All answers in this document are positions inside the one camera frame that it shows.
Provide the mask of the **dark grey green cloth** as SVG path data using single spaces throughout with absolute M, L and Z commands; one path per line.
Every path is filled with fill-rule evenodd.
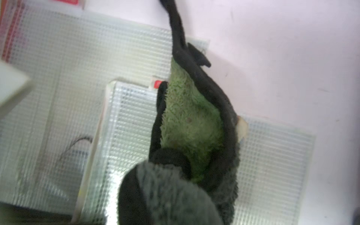
M 157 91 L 148 158 L 123 178 L 120 225 L 230 225 L 238 196 L 240 119 L 188 43 L 175 1 L 162 1 L 172 30 L 171 75 Z

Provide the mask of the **mesh document bag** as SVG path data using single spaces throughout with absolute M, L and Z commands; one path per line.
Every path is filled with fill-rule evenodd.
M 106 85 L 167 78 L 171 31 L 39 1 L 6 1 L 1 59 L 34 88 L 1 119 L 1 202 L 71 214 Z
M 156 92 L 121 81 L 105 89 L 73 219 L 115 225 L 125 173 L 149 154 Z M 296 225 L 315 137 L 300 128 L 243 115 L 235 225 Z

